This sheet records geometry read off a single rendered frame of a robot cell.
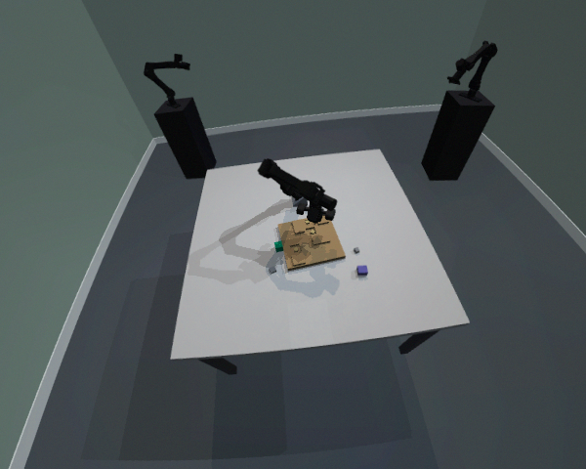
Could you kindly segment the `tan puzzle board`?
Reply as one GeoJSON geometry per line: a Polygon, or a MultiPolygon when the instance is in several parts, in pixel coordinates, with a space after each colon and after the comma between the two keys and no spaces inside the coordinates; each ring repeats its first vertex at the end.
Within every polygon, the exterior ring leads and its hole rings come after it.
{"type": "Polygon", "coordinates": [[[308,219],[278,224],[288,271],[346,258],[332,221],[325,216],[318,223],[308,219]],[[315,233],[311,234],[311,230],[315,233]],[[294,248],[298,247],[298,252],[294,248]]]}

